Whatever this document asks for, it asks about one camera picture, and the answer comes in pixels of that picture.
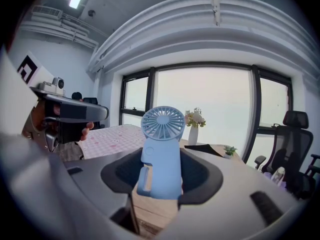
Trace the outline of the white vase with flowers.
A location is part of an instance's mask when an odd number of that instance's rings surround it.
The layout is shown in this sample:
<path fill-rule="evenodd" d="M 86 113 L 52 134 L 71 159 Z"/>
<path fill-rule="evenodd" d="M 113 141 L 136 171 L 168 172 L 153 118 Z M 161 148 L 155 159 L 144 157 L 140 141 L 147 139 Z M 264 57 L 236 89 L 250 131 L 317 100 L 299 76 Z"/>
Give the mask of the white vase with flowers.
<path fill-rule="evenodd" d="M 199 128 L 203 128 L 206 125 L 202 110 L 199 107 L 194 108 L 193 111 L 186 110 L 184 119 L 186 126 L 190 127 L 188 145 L 195 146 L 198 141 Z"/>

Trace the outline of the wooden table with checkered cloth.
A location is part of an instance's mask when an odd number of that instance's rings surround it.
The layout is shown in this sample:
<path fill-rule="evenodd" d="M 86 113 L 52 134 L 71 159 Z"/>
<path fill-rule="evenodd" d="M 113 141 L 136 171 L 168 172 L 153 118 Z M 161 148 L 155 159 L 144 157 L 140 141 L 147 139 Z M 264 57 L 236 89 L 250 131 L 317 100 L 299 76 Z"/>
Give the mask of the wooden table with checkered cloth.
<path fill-rule="evenodd" d="M 165 228 L 178 213 L 176 200 L 153 199 L 132 192 L 134 212 L 140 227 L 140 234 L 157 234 Z"/>

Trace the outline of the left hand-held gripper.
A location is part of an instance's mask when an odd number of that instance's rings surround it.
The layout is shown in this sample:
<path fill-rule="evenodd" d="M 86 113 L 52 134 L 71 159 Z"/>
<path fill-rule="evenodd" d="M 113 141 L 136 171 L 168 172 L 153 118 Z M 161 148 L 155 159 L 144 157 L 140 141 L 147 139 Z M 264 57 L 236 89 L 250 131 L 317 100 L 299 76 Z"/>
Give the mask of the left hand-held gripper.
<path fill-rule="evenodd" d="M 15 68 L 6 49 L 0 50 L 0 147 L 18 152 L 37 146 L 63 152 L 81 142 L 88 122 L 107 119 L 107 107 L 77 101 L 39 89 L 53 77 L 32 54 Z"/>

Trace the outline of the purple bag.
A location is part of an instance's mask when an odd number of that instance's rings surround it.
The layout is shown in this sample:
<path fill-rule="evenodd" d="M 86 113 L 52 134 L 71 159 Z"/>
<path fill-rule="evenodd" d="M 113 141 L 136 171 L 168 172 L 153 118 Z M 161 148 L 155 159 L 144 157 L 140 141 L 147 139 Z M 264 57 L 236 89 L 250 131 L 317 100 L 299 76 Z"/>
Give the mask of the purple bag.
<path fill-rule="evenodd" d="M 269 172 L 264 172 L 263 175 L 267 178 L 267 179 L 271 179 L 272 174 Z M 283 190 L 287 189 L 287 183 L 285 181 L 282 181 L 281 184 L 279 185 L 279 187 Z"/>

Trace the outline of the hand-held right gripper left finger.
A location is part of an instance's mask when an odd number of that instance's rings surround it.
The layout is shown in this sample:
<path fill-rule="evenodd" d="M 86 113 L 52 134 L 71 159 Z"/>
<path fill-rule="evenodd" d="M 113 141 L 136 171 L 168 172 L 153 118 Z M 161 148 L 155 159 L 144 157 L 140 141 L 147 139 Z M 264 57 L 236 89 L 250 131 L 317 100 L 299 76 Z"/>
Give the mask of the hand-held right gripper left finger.
<path fill-rule="evenodd" d="M 0 133 L 0 176 L 18 212 L 41 239 L 140 240 L 125 193 L 101 179 L 103 164 L 64 163 L 19 135 Z"/>

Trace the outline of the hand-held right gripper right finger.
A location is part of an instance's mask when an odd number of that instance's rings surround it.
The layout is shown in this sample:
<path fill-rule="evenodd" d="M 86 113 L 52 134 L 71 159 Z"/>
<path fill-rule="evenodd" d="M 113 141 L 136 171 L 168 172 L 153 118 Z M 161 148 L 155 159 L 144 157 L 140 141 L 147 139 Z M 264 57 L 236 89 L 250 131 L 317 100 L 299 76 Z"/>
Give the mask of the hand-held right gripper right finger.
<path fill-rule="evenodd" d="M 305 208 L 238 161 L 182 149 L 178 213 L 154 240 L 276 240 Z"/>

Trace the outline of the small leafy potted plant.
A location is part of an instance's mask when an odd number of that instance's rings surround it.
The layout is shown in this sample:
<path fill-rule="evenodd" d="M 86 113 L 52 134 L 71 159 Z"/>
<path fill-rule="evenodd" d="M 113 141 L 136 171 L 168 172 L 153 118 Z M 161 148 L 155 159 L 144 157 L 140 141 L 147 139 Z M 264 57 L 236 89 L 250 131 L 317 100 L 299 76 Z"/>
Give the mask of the small leafy potted plant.
<path fill-rule="evenodd" d="M 234 159 L 236 157 L 237 148 L 234 146 L 225 145 L 224 148 L 224 155 L 223 157 L 226 159 Z"/>

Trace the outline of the pink checked bear tablecloth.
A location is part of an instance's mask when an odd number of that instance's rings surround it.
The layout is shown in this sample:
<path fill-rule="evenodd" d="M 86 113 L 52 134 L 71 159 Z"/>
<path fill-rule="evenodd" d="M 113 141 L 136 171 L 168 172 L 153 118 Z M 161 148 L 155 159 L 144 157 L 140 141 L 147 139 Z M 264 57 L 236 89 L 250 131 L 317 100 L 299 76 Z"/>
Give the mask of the pink checked bear tablecloth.
<path fill-rule="evenodd" d="M 89 131 L 86 140 L 79 146 L 85 159 L 109 156 L 116 153 L 137 150 L 146 140 L 140 127 L 125 124 Z"/>

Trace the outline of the black mesh office chair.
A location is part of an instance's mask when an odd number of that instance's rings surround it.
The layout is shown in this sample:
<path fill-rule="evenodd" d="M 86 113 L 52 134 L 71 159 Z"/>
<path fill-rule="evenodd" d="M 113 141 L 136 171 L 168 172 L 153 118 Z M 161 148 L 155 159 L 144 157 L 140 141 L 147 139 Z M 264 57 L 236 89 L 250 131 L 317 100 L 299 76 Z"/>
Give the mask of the black mesh office chair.
<path fill-rule="evenodd" d="M 286 190 L 297 199 L 311 198 L 316 188 L 314 172 L 300 172 L 300 168 L 314 140 L 308 131 L 309 118 L 304 111 L 288 110 L 282 125 L 275 127 L 273 148 L 270 158 L 258 156 L 254 162 L 262 173 L 274 174 L 284 168 L 283 182 Z"/>

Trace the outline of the small blue handheld fan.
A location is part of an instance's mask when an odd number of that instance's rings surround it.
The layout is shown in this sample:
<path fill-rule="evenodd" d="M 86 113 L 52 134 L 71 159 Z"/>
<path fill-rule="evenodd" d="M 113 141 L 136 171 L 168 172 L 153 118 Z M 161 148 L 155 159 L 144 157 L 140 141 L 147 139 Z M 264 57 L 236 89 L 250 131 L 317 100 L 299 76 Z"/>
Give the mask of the small blue handheld fan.
<path fill-rule="evenodd" d="M 137 194 L 160 200 L 177 200 L 182 195 L 180 140 L 185 116 L 171 106 L 158 106 L 141 119 L 146 137 L 137 182 Z"/>

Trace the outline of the person's left hand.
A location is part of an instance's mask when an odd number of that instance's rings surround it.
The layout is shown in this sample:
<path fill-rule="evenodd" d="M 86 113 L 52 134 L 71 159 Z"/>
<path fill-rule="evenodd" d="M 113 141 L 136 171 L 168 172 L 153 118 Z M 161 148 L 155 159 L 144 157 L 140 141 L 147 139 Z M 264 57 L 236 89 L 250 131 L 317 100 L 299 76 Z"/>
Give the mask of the person's left hand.
<path fill-rule="evenodd" d="M 80 140 L 81 141 L 85 141 L 87 139 L 87 136 L 90 132 L 90 130 L 92 130 L 94 128 L 94 123 L 93 122 L 88 122 L 85 126 L 85 128 L 81 131 L 81 137 Z"/>

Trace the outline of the large black-framed window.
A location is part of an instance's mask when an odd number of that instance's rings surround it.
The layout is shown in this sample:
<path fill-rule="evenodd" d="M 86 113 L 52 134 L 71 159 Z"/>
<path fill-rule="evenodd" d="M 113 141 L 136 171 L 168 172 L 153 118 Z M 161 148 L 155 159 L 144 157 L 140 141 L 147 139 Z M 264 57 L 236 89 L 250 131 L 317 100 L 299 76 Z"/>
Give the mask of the large black-framed window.
<path fill-rule="evenodd" d="M 254 167 L 258 156 L 270 157 L 275 128 L 293 104 L 291 79 L 254 65 L 152 67 L 123 77 L 119 123 L 139 126 L 143 114 L 157 106 L 200 108 L 206 125 L 198 129 L 197 141 L 234 146 Z"/>

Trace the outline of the white ceiling pipes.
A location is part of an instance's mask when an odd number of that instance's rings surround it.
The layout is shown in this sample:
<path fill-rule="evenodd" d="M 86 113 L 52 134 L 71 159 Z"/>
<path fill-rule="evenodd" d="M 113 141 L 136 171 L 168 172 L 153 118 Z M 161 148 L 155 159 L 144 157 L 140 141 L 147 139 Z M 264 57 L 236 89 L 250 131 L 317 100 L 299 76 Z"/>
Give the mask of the white ceiling pipes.
<path fill-rule="evenodd" d="M 29 20 L 23 20 L 19 29 L 62 38 L 76 42 L 85 47 L 96 49 L 99 43 L 88 37 L 88 32 L 70 26 L 60 20 L 54 20 L 41 16 L 31 16 Z"/>

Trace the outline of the white ceiling air vent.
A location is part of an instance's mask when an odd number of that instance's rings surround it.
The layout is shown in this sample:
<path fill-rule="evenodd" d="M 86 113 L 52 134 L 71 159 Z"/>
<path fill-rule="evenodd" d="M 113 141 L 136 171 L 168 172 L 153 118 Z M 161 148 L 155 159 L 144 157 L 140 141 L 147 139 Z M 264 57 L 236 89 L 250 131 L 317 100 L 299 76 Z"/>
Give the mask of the white ceiling air vent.
<path fill-rule="evenodd" d="M 43 17 L 53 20 L 60 20 L 63 16 L 63 11 L 60 9 L 48 7 L 48 6 L 42 6 L 42 5 L 35 5 L 31 13 L 33 16 L 37 17 Z"/>

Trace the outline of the large white ceiling duct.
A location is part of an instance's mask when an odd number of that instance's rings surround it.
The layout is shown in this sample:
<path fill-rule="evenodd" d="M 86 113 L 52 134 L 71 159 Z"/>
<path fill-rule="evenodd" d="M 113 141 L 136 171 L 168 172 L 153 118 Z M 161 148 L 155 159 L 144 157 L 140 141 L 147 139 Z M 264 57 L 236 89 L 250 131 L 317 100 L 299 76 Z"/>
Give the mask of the large white ceiling duct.
<path fill-rule="evenodd" d="M 166 0 L 118 28 L 92 56 L 95 72 L 185 62 L 294 69 L 320 76 L 320 43 L 307 27 L 260 0 Z"/>

